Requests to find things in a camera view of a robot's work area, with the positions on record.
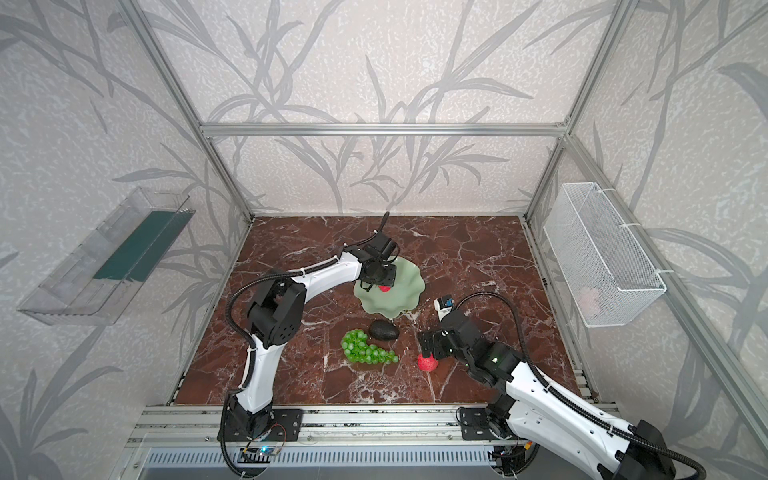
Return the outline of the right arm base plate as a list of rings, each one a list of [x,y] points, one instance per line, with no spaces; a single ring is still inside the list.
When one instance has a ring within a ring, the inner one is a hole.
[[[462,439],[465,441],[501,441],[510,438],[509,435],[500,436],[493,430],[485,407],[458,407],[456,421],[460,427]]]

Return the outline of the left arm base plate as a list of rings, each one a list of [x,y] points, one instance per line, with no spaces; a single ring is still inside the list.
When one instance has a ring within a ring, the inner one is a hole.
[[[276,408],[249,415],[227,410],[217,439],[224,442],[275,441],[296,442],[302,427],[302,409]]]

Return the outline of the dark avocado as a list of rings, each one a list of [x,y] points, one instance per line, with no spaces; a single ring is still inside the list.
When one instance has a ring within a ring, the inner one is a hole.
[[[395,341],[400,336],[400,330],[390,321],[374,320],[369,325],[368,335],[379,341]]]

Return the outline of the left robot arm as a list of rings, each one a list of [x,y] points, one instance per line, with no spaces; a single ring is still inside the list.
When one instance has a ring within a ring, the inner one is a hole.
[[[285,345],[299,331],[305,305],[339,285],[361,282],[392,287],[398,249],[379,227],[368,238],[346,244],[323,262],[295,270],[273,270],[236,290],[226,304],[228,325],[247,343],[243,379],[226,394],[217,440],[253,440],[268,433],[274,381]]]

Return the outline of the green grape bunch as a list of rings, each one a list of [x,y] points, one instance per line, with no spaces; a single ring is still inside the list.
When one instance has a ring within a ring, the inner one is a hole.
[[[349,362],[368,365],[399,362],[399,356],[394,351],[385,350],[368,340],[368,335],[359,329],[350,330],[342,337],[341,348]]]

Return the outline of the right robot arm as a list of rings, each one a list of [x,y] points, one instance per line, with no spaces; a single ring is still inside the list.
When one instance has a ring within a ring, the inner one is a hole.
[[[704,479],[697,461],[670,450],[646,421],[635,425],[611,415],[544,375],[524,355],[489,341],[454,306],[438,302],[436,329],[423,332],[423,350],[437,360],[452,357],[475,381],[498,391],[486,412],[495,435],[540,445],[593,479],[674,479],[676,467]]]

